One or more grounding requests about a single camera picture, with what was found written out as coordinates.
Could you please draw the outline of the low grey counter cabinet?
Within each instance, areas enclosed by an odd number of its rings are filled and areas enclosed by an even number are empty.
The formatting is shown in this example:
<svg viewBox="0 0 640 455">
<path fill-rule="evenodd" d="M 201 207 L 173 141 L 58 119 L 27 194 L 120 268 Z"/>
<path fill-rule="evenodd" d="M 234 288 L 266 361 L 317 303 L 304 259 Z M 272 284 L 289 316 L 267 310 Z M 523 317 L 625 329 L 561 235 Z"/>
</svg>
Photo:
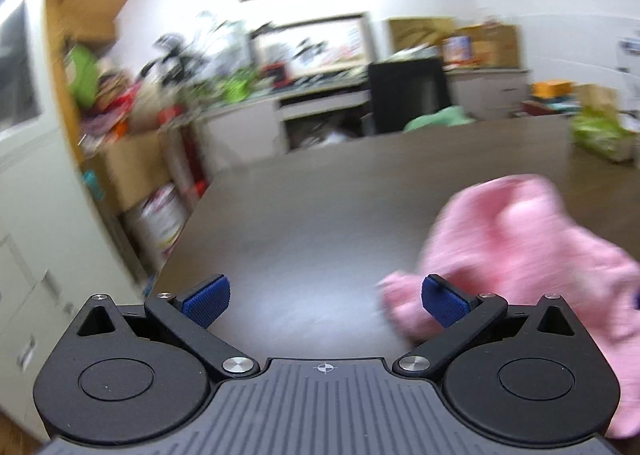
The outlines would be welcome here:
<svg viewBox="0 0 640 455">
<path fill-rule="evenodd" d="M 505 119 L 527 97 L 529 70 L 453 70 L 447 79 L 452 102 L 470 117 Z M 213 174 L 318 141 L 334 144 L 375 134 L 367 80 L 362 77 L 215 104 L 200 116 L 196 130 L 205 166 Z"/>
</svg>

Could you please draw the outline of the pink terry towel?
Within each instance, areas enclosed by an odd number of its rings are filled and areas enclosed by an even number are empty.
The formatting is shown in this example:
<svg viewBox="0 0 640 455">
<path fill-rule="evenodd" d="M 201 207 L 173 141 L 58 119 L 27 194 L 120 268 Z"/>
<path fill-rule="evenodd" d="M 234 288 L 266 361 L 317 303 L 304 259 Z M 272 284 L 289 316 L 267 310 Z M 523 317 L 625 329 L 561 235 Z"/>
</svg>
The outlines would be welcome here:
<svg viewBox="0 0 640 455">
<path fill-rule="evenodd" d="M 608 427 L 614 439 L 639 433 L 639 264 L 567 215 L 546 178 L 507 176 L 457 193 L 439 212 L 416 272 L 396 271 L 378 284 L 387 316 L 413 340 L 441 328 L 421 301 L 437 274 L 467 293 L 496 293 L 512 305 L 561 295 L 620 382 Z"/>
</svg>

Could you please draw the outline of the framed calligraphy picture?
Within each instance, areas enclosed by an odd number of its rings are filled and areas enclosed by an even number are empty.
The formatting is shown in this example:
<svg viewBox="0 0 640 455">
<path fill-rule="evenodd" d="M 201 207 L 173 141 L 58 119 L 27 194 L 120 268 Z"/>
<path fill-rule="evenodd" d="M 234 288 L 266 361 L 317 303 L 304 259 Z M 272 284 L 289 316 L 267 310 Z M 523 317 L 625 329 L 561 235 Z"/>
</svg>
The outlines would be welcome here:
<svg viewBox="0 0 640 455">
<path fill-rule="evenodd" d="M 282 66 L 288 80 L 344 72 L 376 60 L 364 13 L 265 24 L 252 33 L 252 51 L 263 72 Z"/>
</svg>

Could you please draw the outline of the potted green plants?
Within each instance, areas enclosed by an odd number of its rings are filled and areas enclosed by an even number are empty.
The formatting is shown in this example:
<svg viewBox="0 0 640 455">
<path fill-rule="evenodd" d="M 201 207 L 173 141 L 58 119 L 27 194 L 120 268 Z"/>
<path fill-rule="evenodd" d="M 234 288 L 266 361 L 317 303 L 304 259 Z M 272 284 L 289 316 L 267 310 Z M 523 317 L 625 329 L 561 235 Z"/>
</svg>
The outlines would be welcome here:
<svg viewBox="0 0 640 455">
<path fill-rule="evenodd" d="M 192 61 L 179 93 L 191 106 L 245 100 L 257 78 L 250 36 L 241 21 L 210 24 L 186 47 Z"/>
</svg>

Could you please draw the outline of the grey filing cabinet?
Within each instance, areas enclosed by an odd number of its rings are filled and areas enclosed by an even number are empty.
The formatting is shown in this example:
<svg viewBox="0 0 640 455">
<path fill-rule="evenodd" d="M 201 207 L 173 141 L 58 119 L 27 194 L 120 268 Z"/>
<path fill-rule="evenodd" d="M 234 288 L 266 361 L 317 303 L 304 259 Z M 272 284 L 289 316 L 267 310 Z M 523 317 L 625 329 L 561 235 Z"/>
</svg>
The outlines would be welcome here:
<svg viewBox="0 0 640 455">
<path fill-rule="evenodd" d="M 1 409 L 40 441 L 32 388 L 95 293 L 141 299 L 64 134 L 44 0 L 1 0 Z"/>
</svg>

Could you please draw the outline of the white rice sack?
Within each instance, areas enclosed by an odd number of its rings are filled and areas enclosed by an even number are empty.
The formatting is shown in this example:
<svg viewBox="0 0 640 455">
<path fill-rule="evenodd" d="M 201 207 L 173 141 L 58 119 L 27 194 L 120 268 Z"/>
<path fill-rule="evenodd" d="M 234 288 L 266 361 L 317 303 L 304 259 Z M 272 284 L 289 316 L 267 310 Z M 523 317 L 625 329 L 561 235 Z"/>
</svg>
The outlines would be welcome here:
<svg viewBox="0 0 640 455">
<path fill-rule="evenodd" d="M 131 231 L 155 271 L 163 269 L 189 216 L 174 183 L 165 184 L 128 212 Z"/>
</svg>

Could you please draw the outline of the cardboard boxes on counter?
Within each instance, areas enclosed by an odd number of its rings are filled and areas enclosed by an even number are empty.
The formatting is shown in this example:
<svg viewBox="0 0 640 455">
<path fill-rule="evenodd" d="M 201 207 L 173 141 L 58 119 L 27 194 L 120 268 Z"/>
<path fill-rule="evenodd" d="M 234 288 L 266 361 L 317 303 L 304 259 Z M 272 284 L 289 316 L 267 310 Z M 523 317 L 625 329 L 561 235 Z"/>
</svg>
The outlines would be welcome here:
<svg viewBox="0 0 640 455">
<path fill-rule="evenodd" d="M 461 26 L 454 18 L 400 18 L 387 20 L 395 53 L 431 50 L 446 66 L 466 68 L 520 68 L 518 26 L 489 22 Z"/>
</svg>

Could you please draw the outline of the golf club bag stand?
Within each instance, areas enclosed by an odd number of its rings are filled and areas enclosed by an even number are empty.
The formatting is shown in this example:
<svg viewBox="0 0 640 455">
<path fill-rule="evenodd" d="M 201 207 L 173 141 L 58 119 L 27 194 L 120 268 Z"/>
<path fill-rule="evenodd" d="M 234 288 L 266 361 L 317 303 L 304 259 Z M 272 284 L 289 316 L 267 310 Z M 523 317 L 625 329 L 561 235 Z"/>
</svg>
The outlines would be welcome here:
<svg viewBox="0 0 640 455">
<path fill-rule="evenodd" d="M 208 181 L 190 88 L 206 59 L 177 34 L 160 36 L 153 47 L 160 54 L 140 70 L 136 111 L 157 130 L 160 149 L 176 186 L 183 195 L 200 198 Z"/>
</svg>

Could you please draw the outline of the black office chair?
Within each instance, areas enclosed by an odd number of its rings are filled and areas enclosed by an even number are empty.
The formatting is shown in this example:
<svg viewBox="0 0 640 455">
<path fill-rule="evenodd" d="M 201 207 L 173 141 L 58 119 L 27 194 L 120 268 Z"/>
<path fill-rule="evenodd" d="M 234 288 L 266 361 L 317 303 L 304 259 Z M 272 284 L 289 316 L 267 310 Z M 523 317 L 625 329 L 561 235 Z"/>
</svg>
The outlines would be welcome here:
<svg viewBox="0 0 640 455">
<path fill-rule="evenodd" d="M 372 63 L 368 89 L 377 134 L 396 134 L 416 117 L 435 114 L 452 104 L 439 58 Z"/>
</svg>

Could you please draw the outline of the large cardboard box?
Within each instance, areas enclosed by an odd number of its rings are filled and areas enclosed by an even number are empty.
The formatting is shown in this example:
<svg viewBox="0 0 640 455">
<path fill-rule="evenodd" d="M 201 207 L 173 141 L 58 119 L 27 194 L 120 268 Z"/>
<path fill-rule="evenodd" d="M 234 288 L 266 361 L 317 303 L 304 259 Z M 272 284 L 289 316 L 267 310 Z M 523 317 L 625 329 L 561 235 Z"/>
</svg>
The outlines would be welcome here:
<svg viewBox="0 0 640 455">
<path fill-rule="evenodd" d="M 82 168 L 96 175 L 114 215 L 129 212 L 171 181 L 156 132 L 131 134 L 101 145 Z"/>
</svg>

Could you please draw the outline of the red blender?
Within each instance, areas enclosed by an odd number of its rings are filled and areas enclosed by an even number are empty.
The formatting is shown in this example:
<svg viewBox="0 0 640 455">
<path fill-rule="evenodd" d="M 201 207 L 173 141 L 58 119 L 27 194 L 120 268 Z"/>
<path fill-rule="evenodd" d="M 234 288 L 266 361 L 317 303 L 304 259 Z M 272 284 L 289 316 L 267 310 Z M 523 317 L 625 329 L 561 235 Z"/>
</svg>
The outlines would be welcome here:
<svg viewBox="0 0 640 455">
<path fill-rule="evenodd" d="M 273 88 L 283 88 L 291 83 L 288 63 L 285 61 L 277 61 L 264 65 L 262 67 L 262 76 L 272 80 Z"/>
</svg>

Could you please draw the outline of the green cloth on chair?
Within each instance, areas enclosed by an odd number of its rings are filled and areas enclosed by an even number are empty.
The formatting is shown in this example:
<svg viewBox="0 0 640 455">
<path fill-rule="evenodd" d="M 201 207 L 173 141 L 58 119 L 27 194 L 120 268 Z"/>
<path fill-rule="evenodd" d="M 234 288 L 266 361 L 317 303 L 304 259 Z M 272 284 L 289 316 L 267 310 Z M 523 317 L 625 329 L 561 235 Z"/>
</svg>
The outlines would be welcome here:
<svg viewBox="0 0 640 455">
<path fill-rule="evenodd" d="M 424 127 L 455 127 L 469 125 L 475 122 L 475 119 L 465 113 L 465 110 L 459 105 L 451 105 L 434 114 L 421 115 L 404 127 L 404 132 L 418 130 Z"/>
</svg>

